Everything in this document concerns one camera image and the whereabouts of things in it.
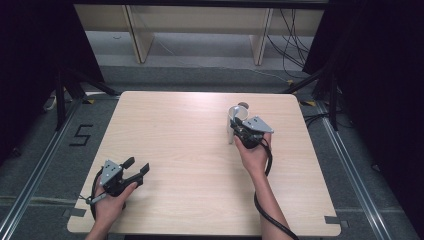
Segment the grey tape strip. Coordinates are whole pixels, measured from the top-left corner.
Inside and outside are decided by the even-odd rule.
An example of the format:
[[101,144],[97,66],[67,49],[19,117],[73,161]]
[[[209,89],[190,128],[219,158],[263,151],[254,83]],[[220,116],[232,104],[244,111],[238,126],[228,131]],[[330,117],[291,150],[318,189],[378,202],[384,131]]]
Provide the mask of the grey tape strip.
[[340,220],[337,216],[324,216],[326,224],[338,224],[341,228],[349,228],[346,220]]
[[85,213],[86,213],[85,209],[67,208],[63,212],[63,216],[64,217],[71,217],[71,216],[83,217],[85,215]]

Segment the person's right hand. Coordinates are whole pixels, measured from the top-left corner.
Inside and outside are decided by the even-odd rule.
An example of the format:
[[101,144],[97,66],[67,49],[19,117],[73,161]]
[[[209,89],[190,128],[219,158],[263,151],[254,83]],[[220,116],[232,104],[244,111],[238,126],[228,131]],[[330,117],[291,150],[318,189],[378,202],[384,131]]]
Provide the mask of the person's right hand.
[[268,159],[266,149],[260,145],[252,149],[247,149],[237,136],[234,137],[234,143],[239,151],[242,164],[249,175],[252,178],[264,176],[266,161]]

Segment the black curtain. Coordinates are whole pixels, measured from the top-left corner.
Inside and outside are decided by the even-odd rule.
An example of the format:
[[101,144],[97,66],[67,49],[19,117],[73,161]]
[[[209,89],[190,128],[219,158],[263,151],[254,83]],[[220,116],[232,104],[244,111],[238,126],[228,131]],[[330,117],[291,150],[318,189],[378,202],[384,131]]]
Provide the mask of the black curtain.
[[58,74],[104,80],[73,2],[0,0],[0,165],[29,131]]
[[321,68],[363,9],[338,86],[372,158],[424,240],[424,0],[328,0],[307,73]]

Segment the person's left hand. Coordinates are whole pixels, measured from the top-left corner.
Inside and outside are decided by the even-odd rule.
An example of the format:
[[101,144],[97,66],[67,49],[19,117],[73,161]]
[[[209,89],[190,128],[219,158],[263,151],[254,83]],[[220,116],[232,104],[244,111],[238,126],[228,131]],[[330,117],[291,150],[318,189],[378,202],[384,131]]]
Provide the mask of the person's left hand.
[[107,195],[104,199],[95,204],[96,220],[95,223],[110,225],[117,220],[123,210],[123,206],[128,197],[137,188],[136,183],[131,183],[125,190],[117,197]]

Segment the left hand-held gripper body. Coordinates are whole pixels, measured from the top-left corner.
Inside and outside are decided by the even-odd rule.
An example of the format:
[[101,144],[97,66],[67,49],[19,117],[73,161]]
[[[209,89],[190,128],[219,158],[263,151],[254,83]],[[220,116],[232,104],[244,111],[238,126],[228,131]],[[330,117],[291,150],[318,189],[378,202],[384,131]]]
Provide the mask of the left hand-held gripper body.
[[100,185],[105,192],[113,197],[119,196],[126,187],[131,183],[136,182],[138,186],[143,184],[143,177],[138,176],[138,173],[124,179],[121,164],[116,164],[112,160],[106,160],[101,171]]

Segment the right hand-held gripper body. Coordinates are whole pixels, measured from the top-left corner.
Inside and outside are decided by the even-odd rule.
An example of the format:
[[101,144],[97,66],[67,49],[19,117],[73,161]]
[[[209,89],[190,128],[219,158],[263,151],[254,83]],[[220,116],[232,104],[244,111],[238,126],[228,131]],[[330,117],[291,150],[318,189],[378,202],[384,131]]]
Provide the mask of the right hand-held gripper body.
[[273,133],[274,130],[259,116],[245,119],[243,125],[233,129],[237,136],[247,149],[255,148],[262,142],[265,133]]

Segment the metal floor rail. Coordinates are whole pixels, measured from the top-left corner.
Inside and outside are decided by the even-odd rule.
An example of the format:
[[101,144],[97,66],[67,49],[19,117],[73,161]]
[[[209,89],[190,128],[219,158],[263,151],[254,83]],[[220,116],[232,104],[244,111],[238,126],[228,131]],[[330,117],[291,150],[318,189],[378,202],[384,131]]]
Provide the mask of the metal floor rail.
[[380,214],[375,202],[372,200],[354,162],[349,154],[339,132],[333,127],[328,118],[323,119],[324,127],[345,169],[349,182],[356,194],[361,208],[374,232],[377,240],[393,240],[387,225]]
[[19,195],[14,199],[6,217],[0,223],[0,240],[10,240],[16,227],[18,226],[33,194],[37,190],[42,178],[44,177],[53,156],[57,152],[64,135],[67,132],[76,111],[82,105],[81,100],[73,100],[65,113],[65,120],[62,125],[52,135],[46,149],[44,150],[37,165],[32,170],[27,178],[23,189]]

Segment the black metal stand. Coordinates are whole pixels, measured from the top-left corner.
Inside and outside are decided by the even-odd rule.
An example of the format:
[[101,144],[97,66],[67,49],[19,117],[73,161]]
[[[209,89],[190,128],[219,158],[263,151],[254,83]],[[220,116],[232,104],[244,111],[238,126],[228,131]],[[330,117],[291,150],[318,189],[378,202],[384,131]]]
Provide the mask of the black metal stand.
[[71,68],[59,68],[55,78],[56,83],[56,130],[62,128],[66,121],[65,92],[68,92],[73,100],[85,100],[87,94],[81,84],[87,83],[110,96],[120,96],[121,93],[108,87],[104,82],[97,81],[80,71]]
[[333,129],[337,131],[337,78],[332,67],[324,66],[299,83],[283,90],[282,94],[292,94],[314,81],[316,81],[316,85],[312,96],[314,99],[322,99],[324,96],[329,97],[329,121]]

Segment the white cup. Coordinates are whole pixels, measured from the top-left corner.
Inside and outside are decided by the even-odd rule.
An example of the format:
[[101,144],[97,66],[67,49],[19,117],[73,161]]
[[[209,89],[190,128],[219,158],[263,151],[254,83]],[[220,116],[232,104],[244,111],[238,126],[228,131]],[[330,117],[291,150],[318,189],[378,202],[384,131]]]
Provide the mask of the white cup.
[[[234,136],[234,130],[230,127],[230,118],[232,118],[232,107],[228,110],[228,115],[227,115],[227,138],[228,138],[229,144],[233,143],[233,136]],[[240,107],[241,107],[241,112],[239,113],[238,118],[246,119],[249,115],[248,109],[242,106]]]

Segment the light wooden shelf unit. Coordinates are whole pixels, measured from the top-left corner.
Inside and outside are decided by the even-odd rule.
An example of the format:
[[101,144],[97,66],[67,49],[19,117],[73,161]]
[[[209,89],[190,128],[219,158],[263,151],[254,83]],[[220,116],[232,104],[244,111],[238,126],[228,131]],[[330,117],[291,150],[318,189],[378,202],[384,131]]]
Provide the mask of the light wooden shelf unit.
[[129,33],[139,63],[146,61],[157,33],[204,33],[247,35],[254,64],[259,66],[268,35],[313,37],[323,16],[321,10],[277,8],[94,4],[74,8],[86,31]]

